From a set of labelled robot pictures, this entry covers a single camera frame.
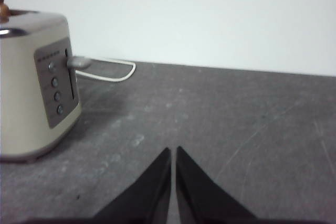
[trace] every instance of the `toaster lever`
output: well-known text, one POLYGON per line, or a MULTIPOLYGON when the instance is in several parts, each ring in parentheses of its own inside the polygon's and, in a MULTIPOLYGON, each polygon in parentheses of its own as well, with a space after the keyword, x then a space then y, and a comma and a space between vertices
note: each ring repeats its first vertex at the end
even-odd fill
POLYGON ((85 57, 73 56, 67 61, 68 68, 86 69, 91 65, 91 59, 85 57))

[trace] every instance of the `scratch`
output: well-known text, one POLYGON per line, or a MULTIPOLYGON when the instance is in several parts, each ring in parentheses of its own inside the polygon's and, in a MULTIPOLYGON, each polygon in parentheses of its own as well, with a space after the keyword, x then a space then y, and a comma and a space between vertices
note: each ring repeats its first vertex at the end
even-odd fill
POLYGON ((242 200, 243 195, 244 195, 244 189, 245 189, 245 184, 246 184, 247 174, 248 174, 248 171, 249 171, 249 169, 250 169, 251 163, 252 163, 252 161, 250 161, 250 163, 248 163, 247 168, 246 168, 246 173, 245 173, 245 177, 244 177, 244 181, 243 181, 243 186, 242 186, 242 189, 241 189, 242 191, 240 192, 240 198, 239 198, 239 201, 242 200))
POLYGON ((323 147, 324 153, 326 154, 325 156, 326 156, 326 158, 327 158, 327 160, 328 160, 328 163, 329 163, 329 165, 330 165, 330 169, 331 169, 331 171, 332 171, 332 173, 333 173, 333 175, 334 175, 334 178, 335 178, 335 180, 336 180, 336 170, 335 170, 335 167, 333 166, 333 164, 332 164, 332 162, 331 162, 329 153, 328 153, 328 151, 327 151, 327 148, 326 148, 325 143, 324 143, 323 140, 321 140, 321 145, 322 145, 322 147, 323 147))
POLYGON ((137 134, 135 139, 132 141, 133 147, 137 147, 143 140, 145 136, 142 134, 137 134))
POLYGON ((106 168, 109 167, 109 163, 107 163, 106 161, 103 161, 102 164, 106 166, 106 168))
POLYGON ((320 127, 316 120, 314 120, 314 125, 318 136, 323 136, 323 129, 320 127))
POLYGON ((217 180, 219 178, 219 176, 223 173, 225 167, 230 164, 230 162, 232 161, 232 159, 240 152, 240 150, 246 145, 248 144, 259 132, 261 132, 264 128, 266 128, 269 124, 271 124, 272 122, 278 120, 281 116, 285 115, 288 111, 290 111, 291 109, 293 109, 294 107, 296 107, 297 105, 299 105, 299 102, 295 102, 292 106, 288 107, 287 109, 285 109, 283 112, 281 112, 280 114, 274 116, 274 118, 265 123, 264 125, 262 125, 260 128, 258 128, 247 140, 245 140, 238 148, 237 150, 233 153, 233 155, 228 159, 228 161, 226 163, 224 163, 221 167, 221 169, 219 170, 215 180, 217 180))

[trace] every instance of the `black object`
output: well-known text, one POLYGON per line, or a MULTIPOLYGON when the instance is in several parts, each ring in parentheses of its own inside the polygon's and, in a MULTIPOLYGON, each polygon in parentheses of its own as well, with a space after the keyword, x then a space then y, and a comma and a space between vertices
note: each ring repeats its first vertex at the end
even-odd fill
MULTIPOLYGON (((171 192, 171 151, 166 148, 145 172, 90 219, 35 219, 27 224, 166 223, 171 192)), ((181 147, 176 193, 182 224, 322 224, 321 221, 258 219, 217 186, 181 147)))

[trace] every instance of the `white wall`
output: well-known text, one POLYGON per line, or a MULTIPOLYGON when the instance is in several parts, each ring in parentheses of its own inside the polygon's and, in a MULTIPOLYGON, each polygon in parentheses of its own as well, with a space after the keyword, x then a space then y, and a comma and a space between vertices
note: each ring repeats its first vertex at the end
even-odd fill
POLYGON ((336 0, 5 0, 67 16, 85 56, 336 76, 336 0))

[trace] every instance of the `toaster control panel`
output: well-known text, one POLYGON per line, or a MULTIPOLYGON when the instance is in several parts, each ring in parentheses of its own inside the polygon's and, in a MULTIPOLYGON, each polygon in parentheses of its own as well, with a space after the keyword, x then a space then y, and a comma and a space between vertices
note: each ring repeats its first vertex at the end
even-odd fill
POLYGON ((70 57, 69 38, 41 47, 34 54, 50 128, 61 122, 79 102, 75 70, 67 68, 70 57))

